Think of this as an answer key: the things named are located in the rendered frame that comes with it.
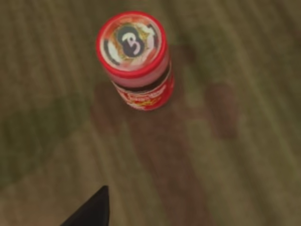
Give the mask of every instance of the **red rim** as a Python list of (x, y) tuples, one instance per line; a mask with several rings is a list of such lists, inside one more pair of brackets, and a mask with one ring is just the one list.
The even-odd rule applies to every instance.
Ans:
[[(155, 23), (155, 25), (159, 28), (160, 33), (161, 33), (161, 38), (162, 38), (162, 43), (161, 43), (161, 48), (156, 56), (156, 58), (147, 66), (139, 69), (139, 70), (135, 70), (135, 71), (130, 71), (130, 72), (126, 72), (126, 71), (121, 71), (118, 69), (115, 69), (113, 67), (111, 67), (104, 59), (104, 57), (102, 56), (101, 52), (100, 52), (100, 41), (101, 41), (101, 37), (106, 29), (106, 27), (108, 25), (110, 25), (113, 21), (119, 19), (122, 16), (126, 16), (129, 14), (134, 14), (134, 15), (138, 15), (138, 16), (144, 16), (147, 17), (148, 19), (150, 19), (151, 21), (153, 21)], [(128, 78), (128, 79), (133, 79), (133, 78), (139, 78), (142, 77), (148, 73), (150, 73), (151, 71), (153, 71), (163, 60), (164, 56), (165, 56), (165, 52), (167, 49), (167, 43), (166, 43), (166, 35), (165, 35), (165, 31), (163, 26), (160, 24), (160, 22), (155, 19), (154, 17), (143, 13), (143, 12), (139, 12), (139, 11), (128, 11), (128, 12), (124, 12), (121, 14), (118, 14), (112, 18), (110, 18), (104, 25), (103, 27), (100, 29), (98, 36), (97, 36), (97, 40), (96, 40), (96, 52), (97, 52), (97, 56), (98, 59), (100, 60), (100, 62), (102, 63), (102, 65), (105, 67), (105, 69), (110, 72), (111, 74), (121, 77), (121, 78)]]

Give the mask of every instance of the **red label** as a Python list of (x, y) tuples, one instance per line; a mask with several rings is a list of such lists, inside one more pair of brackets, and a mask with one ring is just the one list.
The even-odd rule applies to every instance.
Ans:
[(124, 101), (131, 107), (144, 111), (154, 110), (162, 106), (171, 96), (174, 89), (174, 74), (170, 67), (164, 81), (153, 90), (147, 92), (131, 92), (115, 84), (114, 86)]

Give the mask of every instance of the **brown patch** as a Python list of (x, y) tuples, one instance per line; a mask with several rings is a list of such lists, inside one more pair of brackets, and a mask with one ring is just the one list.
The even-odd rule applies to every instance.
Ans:
[(205, 115), (213, 135), (221, 139), (236, 138), (238, 105), (231, 86), (226, 83), (210, 84), (204, 99)]
[[(135, 151), (152, 176), (172, 226), (213, 226), (206, 194), (187, 153), (191, 147), (185, 120), (201, 111), (186, 105), (181, 73), (194, 55), (185, 46), (171, 47), (171, 53), (176, 76), (172, 99), (176, 101), (156, 111), (141, 112), (126, 106), (113, 86), (103, 83), (95, 91), (92, 118), (102, 134), (114, 133), (122, 120), (127, 122)], [(209, 95), (216, 94), (211, 90)], [(214, 100), (206, 98), (206, 105), (216, 106), (216, 102), (210, 103)]]

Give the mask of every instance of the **container lid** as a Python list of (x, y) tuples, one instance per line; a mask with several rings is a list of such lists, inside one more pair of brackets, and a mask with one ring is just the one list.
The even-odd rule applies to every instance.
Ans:
[(108, 20), (98, 33), (96, 51), (105, 69), (121, 78), (139, 78), (154, 70), (166, 53), (162, 25), (143, 12)]

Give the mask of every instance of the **red container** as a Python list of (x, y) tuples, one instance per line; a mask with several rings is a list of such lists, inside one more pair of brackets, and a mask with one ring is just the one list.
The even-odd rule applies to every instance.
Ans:
[(142, 12), (125, 12), (101, 28), (96, 42), (100, 62), (124, 101), (153, 110), (170, 98), (174, 75), (162, 25)]

